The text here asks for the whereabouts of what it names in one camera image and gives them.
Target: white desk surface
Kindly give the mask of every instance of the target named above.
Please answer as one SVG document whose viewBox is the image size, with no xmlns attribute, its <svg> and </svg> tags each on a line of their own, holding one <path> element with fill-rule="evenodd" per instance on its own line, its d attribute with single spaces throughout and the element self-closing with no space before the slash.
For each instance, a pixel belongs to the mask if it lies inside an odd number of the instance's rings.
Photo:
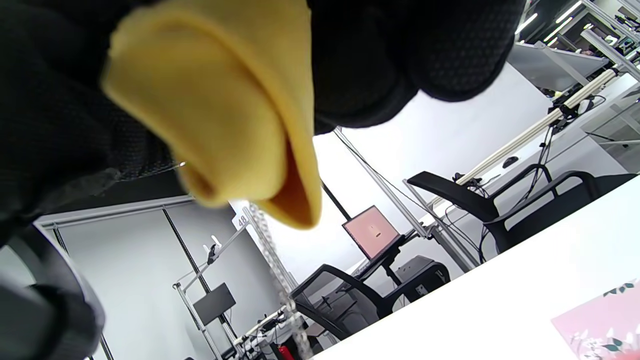
<svg viewBox="0 0 640 360">
<path fill-rule="evenodd" d="M 551 319 L 640 275 L 640 178 L 315 356 L 575 360 Z"/>
</svg>

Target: red fire extinguisher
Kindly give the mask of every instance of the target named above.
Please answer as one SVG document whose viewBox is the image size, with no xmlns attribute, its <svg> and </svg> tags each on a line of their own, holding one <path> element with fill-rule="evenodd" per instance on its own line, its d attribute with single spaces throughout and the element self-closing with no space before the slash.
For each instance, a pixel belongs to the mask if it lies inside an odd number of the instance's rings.
<svg viewBox="0 0 640 360">
<path fill-rule="evenodd" d="M 278 348 L 278 350 L 280 351 L 280 355 L 282 355 L 284 360 L 295 360 L 286 346 L 282 345 Z"/>
</svg>

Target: computer monitor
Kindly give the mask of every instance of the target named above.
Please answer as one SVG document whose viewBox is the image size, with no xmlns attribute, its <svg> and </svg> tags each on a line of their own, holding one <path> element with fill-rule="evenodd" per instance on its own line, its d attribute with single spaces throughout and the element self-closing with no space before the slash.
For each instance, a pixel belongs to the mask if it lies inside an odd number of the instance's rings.
<svg viewBox="0 0 640 360">
<path fill-rule="evenodd" d="M 400 235 L 376 206 L 366 209 L 342 227 L 369 260 L 375 258 Z"/>
</svg>

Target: metal chain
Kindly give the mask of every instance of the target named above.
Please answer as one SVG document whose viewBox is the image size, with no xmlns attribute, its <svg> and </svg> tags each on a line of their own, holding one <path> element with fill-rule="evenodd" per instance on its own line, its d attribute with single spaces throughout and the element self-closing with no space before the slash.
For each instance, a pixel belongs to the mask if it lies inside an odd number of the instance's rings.
<svg viewBox="0 0 640 360">
<path fill-rule="evenodd" d="M 260 244 L 263 248 L 262 255 L 267 260 L 269 268 L 271 269 L 271 275 L 273 276 L 274 285 L 278 290 L 280 303 L 285 306 L 285 316 L 287 317 L 287 322 L 291 324 L 293 340 L 298 346 L 298 352 L 302 359 L 309 360 L 313 358 L 313 352 L 309 345 L 307 333 L 302 329 L 301 317 L 296 316 L 296 303 L 289 296 L 293 289 L 291 289 L 287 276 L 282 272 L 281 267 L 278 266 L 281 262 L 275 250 L 276 246 L 271 237 L 271 232 L 267 225 L 267 219 L 264 217 L 264 213 L 257 205 L 251 203 L 249 209 L 253 220 L 260 227 L 260 229 L 257 229 L 258 231 L 256 231 L 256 233 L 258 234 Z"/>
</svg>

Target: black monitor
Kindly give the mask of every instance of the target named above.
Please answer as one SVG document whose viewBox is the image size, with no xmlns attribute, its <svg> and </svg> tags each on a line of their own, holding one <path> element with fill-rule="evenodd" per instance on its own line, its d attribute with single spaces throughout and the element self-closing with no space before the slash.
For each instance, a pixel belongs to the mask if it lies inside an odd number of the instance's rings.
<svg viewBox="0 0 640 360">
<path fill-rule="evenodd" d="M 202 323 L 206 326 L 220 317 L 225 311 L 231 309 L 235 304 L 234 296 L 231 295 L 227 284 L 223 282 L 222 285 L 196 301 L 193 307 L 196 309 L 196 313 L 198 313 Z"/>
</svg>

